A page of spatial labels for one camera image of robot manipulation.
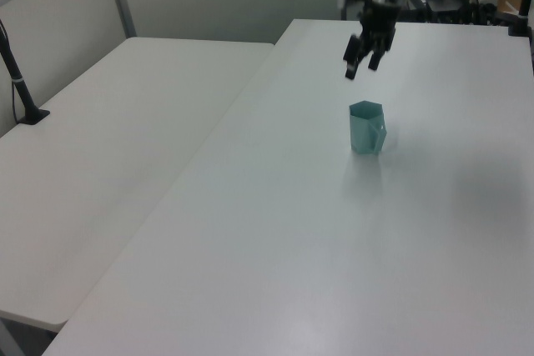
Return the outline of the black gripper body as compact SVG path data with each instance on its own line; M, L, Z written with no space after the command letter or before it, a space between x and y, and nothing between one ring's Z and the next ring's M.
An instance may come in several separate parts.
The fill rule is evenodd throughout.
M364 46L390 46L401 6L365 0L360 23L360 41Z

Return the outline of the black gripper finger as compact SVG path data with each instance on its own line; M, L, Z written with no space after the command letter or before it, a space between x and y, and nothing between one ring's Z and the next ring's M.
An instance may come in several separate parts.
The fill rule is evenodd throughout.
M370 44L370 61L368 68L370 70L377 70L380 65L380 60L390 51L392 38L374 38Z
M346 63L345 77L354 80L361 61L367 56L365 42L356 35L351 35L345 49L343 60Z

